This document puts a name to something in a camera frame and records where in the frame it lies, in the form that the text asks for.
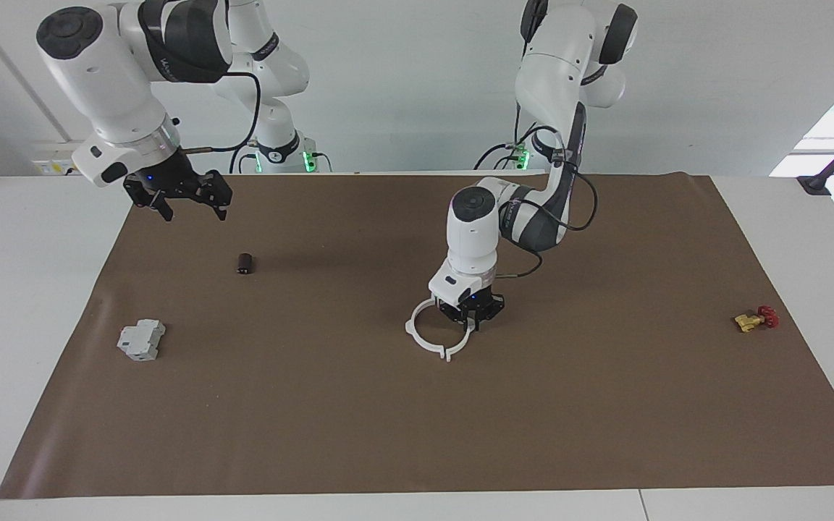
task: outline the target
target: gray electrical component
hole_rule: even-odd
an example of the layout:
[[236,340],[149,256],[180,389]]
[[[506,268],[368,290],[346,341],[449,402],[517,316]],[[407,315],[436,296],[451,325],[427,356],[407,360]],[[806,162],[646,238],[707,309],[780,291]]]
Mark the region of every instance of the gray electrical component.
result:
[[163,326],[159,320],[141,320],[137,322],[137,326],[122,329],[122,337],[118,339],[118,348],[135,362],[156,360],[159,339],[165,333],[166,326]]

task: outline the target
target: wall outlet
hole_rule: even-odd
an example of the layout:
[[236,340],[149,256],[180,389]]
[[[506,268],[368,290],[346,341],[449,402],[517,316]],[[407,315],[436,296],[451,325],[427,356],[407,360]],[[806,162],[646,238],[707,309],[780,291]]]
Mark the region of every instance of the wall outlet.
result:
[[79,169],[72,162],[72,151],[41,151],[32,158],[34,167],[40,175],[73,175]]

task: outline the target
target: white ring object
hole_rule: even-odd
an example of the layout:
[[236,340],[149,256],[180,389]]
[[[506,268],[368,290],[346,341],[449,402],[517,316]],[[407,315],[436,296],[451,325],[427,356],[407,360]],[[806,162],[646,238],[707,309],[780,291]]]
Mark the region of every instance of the white ring object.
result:
[[473,318],[469,318],[469,326],[466,329],[466,336],[463,337],[463,341],[457,343],[455,346],[450,347],[449,349],[438,344],[431,344],[430,342],[424,340],[424,338],[420,336],[419,333],[417,333],[417,326],[415,326],[414,323],[417,320],[417,315],[419,315],[421,311],[426,310],[428,308],[434,308],[436,306],[437,300],[433,297],[431,297],[430,300],[424,300],[423,302],[421,302],[414,309],[414,313],[411,313],[410,320],[408,320],[408,322],[404,324],[404,331],[407,331],[408,334],[413,336],[414,340],[417,342],[417,345],[423,347],[425,350],[428,350],[428,352],[439,353],[439,358],[446,360],[446,362],[448,363],[452,362],[452,356],[454,354],[460,352],[461,350],[463,350],[463,347],[466,346],[466,344],[469,341],[470,334],[472,334],[472,332],[476,328],[476,323],[474,323]]

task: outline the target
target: white wall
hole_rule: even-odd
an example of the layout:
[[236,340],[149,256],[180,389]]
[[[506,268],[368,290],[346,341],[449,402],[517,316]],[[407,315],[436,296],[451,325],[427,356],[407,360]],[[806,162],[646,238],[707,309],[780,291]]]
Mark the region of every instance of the white wall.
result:
[[[592,110],[589,171],[767,175],[834,102],[834,2],[629,0],[626,97]],[[67,0],[0,0],[0,44],[73,139],[89,125],[40,64],[37,23]],[[513,133],[524,0],[266,0],[311,66],[287,100],[344,171],[465,169]],[[248,115],[199,85],[156,85],[186,145],[229,145]],[[226,155],[197,158],[226,169]]]

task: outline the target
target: brass valve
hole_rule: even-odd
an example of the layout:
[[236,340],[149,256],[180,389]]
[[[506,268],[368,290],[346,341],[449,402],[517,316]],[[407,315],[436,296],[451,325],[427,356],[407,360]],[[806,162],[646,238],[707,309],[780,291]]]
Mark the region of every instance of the brass valve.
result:
[[738,328],[742,330],[742,333],[751,333],[752,329],[755,329],[762,324],[764,324],[768,329],[774,329],[780,324],[778,314],[773,308],[768,306],[758,308],[758,314],[739,315],[735,317],[735,321],[738,324]]

